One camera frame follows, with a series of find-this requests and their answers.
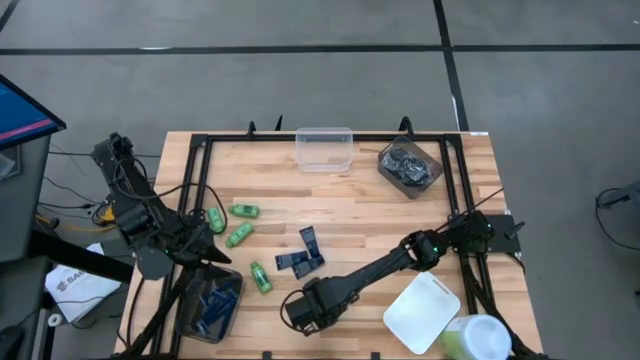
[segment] gray floor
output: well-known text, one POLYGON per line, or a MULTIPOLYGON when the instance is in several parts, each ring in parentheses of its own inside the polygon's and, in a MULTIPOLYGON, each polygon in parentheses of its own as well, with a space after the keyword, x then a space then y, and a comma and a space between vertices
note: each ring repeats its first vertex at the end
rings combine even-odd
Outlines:
MULTIPOLYGON (((445 10, 454 44, 640 43, 633 0, 446 0, 445 10)), ((22 0, 0 33, 0 48, 438 42, 432 2, 418 0, 22 0)), ((593 198, 640 179, 640 52, 455 57, 469 125, 491 133, 508 203, 527 222, 527 283, 546 352, 637 358, 640 257, 602 235, 593 198)), ((159 154, 168 130, 250 120, 271 129, 280 114, 285 129, 393 129, 403 115, 419 130, 457 129, 439 53, 5 56, 0 72, 67 122, 52 138, 67 151, 90 152, 119 131, 139 153, 159 154)), ((99 170, 74 160, 50 156, 47 176, 102 198, 99 170)), ((157 160, 144 161, 155 172, 157 160)), ((43 201, 80 202, 43 187, 43 201)), ((603 217, 640 247, 634 215, 623 205, 603 217)), ((124 252, 114 235, 63 235, 124 252)), ((118 324, 108 315, 123 304, 116 297, 90 314, 91 330, 60 328, 54 359, 107 356, 118 324)))

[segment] wooden table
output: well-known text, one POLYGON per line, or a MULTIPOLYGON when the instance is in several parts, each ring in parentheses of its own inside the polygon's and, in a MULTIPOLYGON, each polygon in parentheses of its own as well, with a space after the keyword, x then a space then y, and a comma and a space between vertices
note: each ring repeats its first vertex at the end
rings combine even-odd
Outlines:
MULTIPOLYGON (((156 178, 157 192, 182 183, 191 135, 168 133, 156 178)), ((501 187, 500 176, 489 136, 462 133, 462 140, 477 202, 501 187)), ((437 144, 418 144, 441 160, 437 144)), ((217 345, 183 337, 181 359, 259 358, 263 351, 273 352, 274 358, 370 358, 372 352, 380 352, 382 358, 415 357, 382 323, 383 312, 417 275, 414 271, 396 273, 367 287, 360 301, 350 306, 335 326, 308 338, 288 329, 279 317, 283 298, 311 277, 346 275, 387 254, 405 235, 435 228, 447 220, 450 208, 444 176, 417 200, 407 199, 376 170, 378 152, 386 145, 355 143, 353 164, 344 173, 303 173, 294 162, 294 142, 214 143, 209 185, 216 189, 225 207, 232 203, 254 204, 260 207, 261 214, 253 221, 255 233, 241 246, 224 246, 230 230, 215 239, 216 245, 233 259, 229 268, 245 277, 245 293, 230 336, 217 345), (276 270, 274 257, 304 250, 298 231, 309 225, 315 228, 327 263, 311 276, 296 280, 291 269, 276 270), (249 264, 255 260, 263 264, 274 285, 268 294, 261 294, 251 278, 249 264)), ((449 152, 457 193, 462 194, 456 157, 452 148, 449 152)), ((163 197, 172 208, 177 208, 178 199, 179 192, 163 197)), ((461 199, 459 195, 460 208, 464 209, 461 199)), ((217 204, 207 193, 204 207, 212 206, 217 204)), ((506 208, 503 194, 480 207, 486 214, 501 214, 506 208)), ((231 231, 241 222, 230 217, 231 231)), ((542 351, 522 269, 505 255, 491 254, 488 263, 498 309, 525 344, 542 351)), ((460 298, 459 315, 467 314, 457 256, 449 252, 431 272, 460 298)), ((136 271, 120 326, 123 335, 139 281, 140 273, 136 271)), ((135 308, 132 338, 155 312, 161 288, 162 281, 145 282, 135 308)), ((169 350, 174 318, 175 306, 165 325, 164 352, 169 350)), ((115 351, 123 348, 118 342, 115 351)), ((443 356, 434 345, 422 357, 443 356)))

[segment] green container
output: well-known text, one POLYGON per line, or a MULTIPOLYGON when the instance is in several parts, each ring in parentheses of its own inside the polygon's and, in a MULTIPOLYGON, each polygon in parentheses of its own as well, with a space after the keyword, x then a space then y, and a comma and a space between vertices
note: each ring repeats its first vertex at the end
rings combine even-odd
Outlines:
POLYGON ((253 275, 253 279, 256 281, 261 293, 264 294, 273 289, 273 285, 271 285, 271 282, 267 277, 267 273, 264 271, 262 265, 257 261, 251 263, 251 275, 253 275))
POLYGON ((241 242, 244 241, 251 233, 253 232, 253 225, 248 222, 243 222, 240 227, 236 229, 229 238, 227 238, 226 245, 228 248, 232 248, 240 245, 241 242))
POLYGON ((258 217, 258 214, 260 214, 260 209, 253 205, 235 204, 231 205, 229 212, 235 216, 255 219, 258 217))
POLYGON ((207 210, 207 216, 209 217, 209 227, 216 234, 220 234, 224 231, 224 221, 222 221, 222 216, 220 216, 220 211, 218 208, 211 208, 207 210))

